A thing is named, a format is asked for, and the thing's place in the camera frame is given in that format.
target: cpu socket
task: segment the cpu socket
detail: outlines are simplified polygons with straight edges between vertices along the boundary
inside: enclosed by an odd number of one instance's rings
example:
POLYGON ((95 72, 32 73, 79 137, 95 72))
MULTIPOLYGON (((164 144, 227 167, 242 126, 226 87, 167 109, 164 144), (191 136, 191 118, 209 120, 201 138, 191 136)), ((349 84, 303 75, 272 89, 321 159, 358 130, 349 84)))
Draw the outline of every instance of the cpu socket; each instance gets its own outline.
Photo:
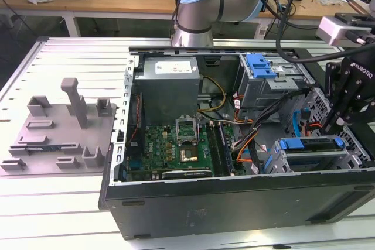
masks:
POLYGON ((197 146, 180 146, 181 162, 198 162, 197 146))

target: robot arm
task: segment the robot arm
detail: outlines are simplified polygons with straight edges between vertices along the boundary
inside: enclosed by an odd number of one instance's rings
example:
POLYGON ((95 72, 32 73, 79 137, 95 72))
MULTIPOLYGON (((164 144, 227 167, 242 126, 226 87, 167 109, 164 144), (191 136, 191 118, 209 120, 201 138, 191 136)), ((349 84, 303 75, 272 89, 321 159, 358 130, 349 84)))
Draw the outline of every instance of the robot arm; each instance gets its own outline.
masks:
POLYGON ((212 46, 213 22, 250 20, 259 14, 262 5, 260 0, 181 0, 172 45, 212 46))

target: blue plastic clip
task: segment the blue plastic clip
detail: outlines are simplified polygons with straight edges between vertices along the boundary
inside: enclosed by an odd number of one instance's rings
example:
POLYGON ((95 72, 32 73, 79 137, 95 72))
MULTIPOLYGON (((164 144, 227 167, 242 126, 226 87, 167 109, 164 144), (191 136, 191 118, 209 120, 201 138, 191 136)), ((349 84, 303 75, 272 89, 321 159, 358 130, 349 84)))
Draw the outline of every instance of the blue plastic clip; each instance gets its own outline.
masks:
POLYGON ((262 54, 248 54, 246 60, 247 65, 253 71, 254 78, 275 78, 277 76, 262 54))
POLYGON ((335 142, 337 143, 337 145, 338 145, 340 148, 342 148, 342 149, 345 148, 345 143, 344 143, 344 141, 343 141, 340 137, 336 137, 336 138, 335 138, 335 142))
POLYGON ((288 149, 304 149, 305 146, 299 138, 284 138, 279 143, 284 142, 288 149))

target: green circuit board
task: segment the green circuit board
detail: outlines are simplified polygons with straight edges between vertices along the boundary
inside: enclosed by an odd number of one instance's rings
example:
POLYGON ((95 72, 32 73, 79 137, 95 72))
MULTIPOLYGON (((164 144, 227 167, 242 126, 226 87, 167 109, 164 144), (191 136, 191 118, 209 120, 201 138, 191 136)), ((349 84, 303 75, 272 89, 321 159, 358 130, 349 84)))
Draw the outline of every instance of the green circuit board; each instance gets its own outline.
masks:
MULTIPOLYGON (((180 126, 179 135, 191 136, 194 131, 189 126, 180 126)), ((230 144, 233 140, 231 126, 225 126, 224 132, 230 144)), ((206 125, 199 126, 197 145, 176 141, 176 128, 169 126, 148 126, 146 130, 145 157, 141 170, 165 169, 202 169, 213 172, 213 164, 207 139, 206 125)))

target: red wire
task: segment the red wire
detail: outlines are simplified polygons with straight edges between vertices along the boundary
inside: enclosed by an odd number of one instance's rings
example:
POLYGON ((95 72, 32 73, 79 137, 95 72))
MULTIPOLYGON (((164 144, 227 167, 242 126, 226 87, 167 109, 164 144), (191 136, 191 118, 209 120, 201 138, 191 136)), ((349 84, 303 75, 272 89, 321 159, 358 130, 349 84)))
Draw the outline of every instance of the red wire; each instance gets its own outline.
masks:
POLYGON ((138 131, 138 127, 139 127, 139 96, 137 96, 137 127, 135 127, 135 130, 133 132, 133 134, 131 135, 131 138, 129 139, 128 143, 131 142, 131 140, 133 140, 135 134, 137 133, 138 131))

